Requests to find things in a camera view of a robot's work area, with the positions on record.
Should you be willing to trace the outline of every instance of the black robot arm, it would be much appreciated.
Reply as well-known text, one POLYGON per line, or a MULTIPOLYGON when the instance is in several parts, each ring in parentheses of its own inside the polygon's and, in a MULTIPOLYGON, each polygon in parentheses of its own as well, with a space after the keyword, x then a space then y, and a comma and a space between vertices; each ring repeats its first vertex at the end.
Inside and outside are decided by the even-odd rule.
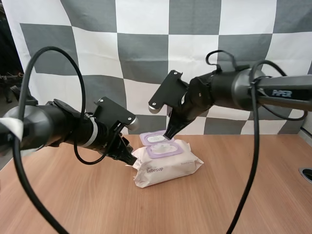
MULTIPOLYGON (((136 116, 107 97, 96 104, 94 114, 85 114, 82 124, 79 123, 80 112, 60 100, 46 105, 27 105, 21 150, 58 147, 63 142, 74 144, 76 139, 77 146, 133 165, 136 161, 131 155, 133 148, 120 131, 123 127, 137 128, 136 116)), ((15 107, 4 117, 17 118, 17 114, 18 107, 15 107)), ((0 124, 1 152, 11 148, 10 134, 9 129, 0 124)))
MULTIPOLYGON (((250 72, 250 68, 233 72, 216 70, 186 84, 181 80, 181 73, 171 71, 149 101, 149 109, 157 113, 164 104, 172 107, 164 135, 168 139, 213 105, 252 111, 250 72)), ((269 104, 312 111, 311 75, 272 78, 256 70, 255 77, 259 106, 269 104)))
POLYGON ((282 69, 268 60, 257 62, 251 69, 248 65, 237 66, 234 56, 222 50, 210 52, 206 62, 212 65, 209 63, 209 56, 219 52, 229 55, 234 71, 223 72, 219 64, 214 64, 215 71, 193 78, 190 84, 181 80, 181 73, 171 71, 149 101, 149 110, 158 113, 164 104, 172 108, 164 134, 167 139, 172 139, 213 105, 253 112, 253 162, 244 193, 226 232, 231 234, 247 200, 257 169, 260 142, 258 107, 263 106, 272 114, 286 120, 303 120, 308 111, 312 111, 312 76, 287 77, 282 69), (282 77, 265 76, 258 70, 262 64, 270 65, 282 77), (304 110, 304 114, 300 118, 284 117, 265 104, 304 110))

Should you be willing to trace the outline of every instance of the black cable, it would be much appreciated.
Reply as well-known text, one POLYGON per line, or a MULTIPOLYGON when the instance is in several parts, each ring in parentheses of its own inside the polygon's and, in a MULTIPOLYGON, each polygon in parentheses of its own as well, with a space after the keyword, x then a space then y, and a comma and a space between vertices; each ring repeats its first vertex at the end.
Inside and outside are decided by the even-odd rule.
MULTIPOLYGON (((25 106, 26 106, 26 99, 27 99, 26 97, 27 97, 30 75, 31 75, 32 69, 33 69, 37 59, 39 58, 40 55, 42 55, 46 51, 57 51, 57 52, 63 54, 70 61, 70 63, 74 67, 75 71, 77 72, 77 75, 78 75, 78 78, 80 81, 81 96, 82 96, 81 113, 80 113, 80 117, 79 117, 79 123, 81 124, 83 121, 83 118, 84 118, 84 110, 85 110, 85 105, 86 105, 85 88, 84 88, 84 83, 83 83, 83 78, 82 78, 81 72, 80 72, 78 66, 76 65, 75 61, 69 56, 69 54, 67 54, 62 49, 54 47, 54 46, 47 46, 47 47, 44 47, 44 48, 40 49, 39 51, 37 51, 34 54, 34 56, 30 59, 28 65, 27 65, 27 68, 26 68, 26 71, 25 71, 25 74, 24 74, 24 77, 22 80, 21 91, 20 91, 18 119, 20 119, 21 121, 24 121, 25 106)), ((34 190, 32 189, 32 187, 31 187, 31 185, 27 179, 27 176, 26 176, 23 164, 22 164, 22 160, 20 157, 20 140, 16 136, 13 136, 13 137, 14 137, 14 139, 13 139, 13 141, 14 141, 14 143, 13 143, 14 165, 15 165, 16 172, 18 174, 19 181, 20 181, 23 189, 25 190, 26 194, 28 195, 29 199, 34 204, 36 209, 48 221, 48 223, 50 223, 50 225, 58 233, 68 234, 68 232, 56 221, 56 219, 45 208, 45 206, 41 203, 41 201, 36 196, 34 190)), ((78 151, 77 151, 77 140, 76 140, 76 138, 74 139, 74 151, 75 151, 76 157, 81 158, 78 154, 78 151)), ((94 162, 87 162, 87 164, 89 164, 89 165, 95 164, 95 163, 101 161, 104 157, 105 157, 105 155, 103 155, 101 158, 99 158, 98 160, 96 160, 94 162)))
MULTIPOLYGON (((265 60, 266 63, 264 64, 267 64, 267 65, 270 65, 272 67, 274 67, 280 74, 281 76, 285 77, 287 76, 286 73, 274 62, 271 62, 271 61, 268 61, 268 60, 265 60)), ((300 121, 300 120, 304 120, 305 117, 307 117, 308 115, 308 112, 307 111, 304 111, 302 117, 299 117, 299 118, 289 118, 289 117, 286 117, 286 116, 282 116, 278 113, 276 113, 275 111, 271 110, 269 107, 267 107, 266 105, 262 105, 267 111, 271 112, 273 115, 279 117, 279 118, 282 118, 284 120, 289 120, 289 121, 300 121)))
POLYGON ((300 121, 300 120, 304 120, 304 118, 307 117, 307 115, 308 115, 308 112, 307 112, 307 111, 304 111, 302 117, 299 117, 299 118, 289 118, 289 117, 282 116, 282 115, 280 115, 280 114, 274 112, 273 110, 271 110, 271 109, 270 109, 269 107, 267 107, 266 105, 263 105, 263 107, 264 107, 267 111, 271 112, 273 115, 275 115, 275 116, 277 116, 277 117, 279 117, 279 118, 282 118, 282 119, 284 119, 284 120, 289 120, 289 121, 300 121))
POLYGON ((233 220, 227 230, 227 234, 231 234, 232 231, 235 228, 235 225, 238 222, 240 213, 243 210, 244 204, 247 200, 249 191, 252 187, 253 181, 254 181, 254 177, 255 177, 255 173, 257 170, 257 165, 258 165, 258 158, 259 158, 259 144, 260 144, 260 132, 259 132, 259 116, 258 116, 258 106, 257 106, 257 89, 256 89, 256 82, 257 80, 255 79, 255 73, 257 71, 257 68, 262 65, 262 64, 267 64, 271 67, 273 67, 274 69, 276 69, 282 76, 286 76, 285 72, 275 63, 268 61, 268 60, 262 60, 257 62, 256 64, 254 64, 252 66, 251 71, 249 72, 249 79, 251 82, 251 89, 252 89, 252 102, 253 102, 253 126, 254 126, 254 150, 253 150, 253 163, 252 163, 252 167, 250 170, 250 174, 249 174, 249 178, 247 181, 247 185, 245 187, 245 191, 243 193, 243 196, 239 202, 239 205, 237 207, 237 210, 235 212, 235 215, 233 217, 233 220))
POLYGON ((260 132, 259 132, 259 116, 258 116, 258 106, 256 101, 256 87, 255 83, 252 84, 252 101, 253 101, 253 128, 254 128, 254 150, 253 150, 253 163, 250 170, 249 178, 247 181, 247 185, 245 187, 245 191, 243 193, 242 198, 240 199, 239 205, 235 212, 234 218, 227 230, 227 234, 231 234, 234 230, 236 223, 239 219, 240 213, 243 210, 245 202, 247 200, 247 196, 252 187, 255 173, 257 171, 258 159, 259 159, 259 144, 260 144, 260 132))

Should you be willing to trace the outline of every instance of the wooden table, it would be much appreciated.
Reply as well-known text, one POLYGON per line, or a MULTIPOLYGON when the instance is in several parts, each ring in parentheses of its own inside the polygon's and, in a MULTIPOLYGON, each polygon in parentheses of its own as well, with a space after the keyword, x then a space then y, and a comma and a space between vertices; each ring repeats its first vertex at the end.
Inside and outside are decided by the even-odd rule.
MULTIPOLYGON (((127 136, 134 148, 138 136, 127 136)), ((41 201, 73 234, 223 234, 241 198, 253 157, 253 136, 177 136, 205 164, 190 176, 138 188, 135 169, 105 158, 88 166, 73 146, 46 147, 24 158, 41 201)), ((79 149, 85 159, 97 152, 79 149)), ((256 178, 234 233, 312 233, 312 148, 299 136, 261 136, 256 178)), ((0 234, 55 231, 27 198, 13 161, 0 171, 0 234)))

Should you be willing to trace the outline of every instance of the fabric backdrop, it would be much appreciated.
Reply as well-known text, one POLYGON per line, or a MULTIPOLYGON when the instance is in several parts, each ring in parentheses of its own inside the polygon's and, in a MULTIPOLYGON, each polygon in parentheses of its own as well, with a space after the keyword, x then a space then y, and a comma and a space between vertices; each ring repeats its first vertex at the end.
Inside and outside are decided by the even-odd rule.
MULTIPOLYGON (((312 70, 311 0, 3 0, 3 5, 24 69, 38 49, 64 49, 83 74, 86 110, 109 97, 138 117, 140 128, 130 134, 166 128, 167 107, 152 115, 150 97, 173 69, 186 82, 214 70, 205 63, 212 50, 229 51, 239 63, 269 59, 288 75, 312 70)), ((227 59, 211 57, 230 69, 227 59)), ((270 67, 262 70, 278 75, 270 67)), ((80 109, 78 78, 61 54, 44 54, 33 72, 30 89, 41 104, 58 98, 80 109)), ((262 134, 297 133, 302 124, 263 108, 259 114, 262 134)), ((250 112, 214 106, 181 134, 253 134, 252 119, 250 112)))

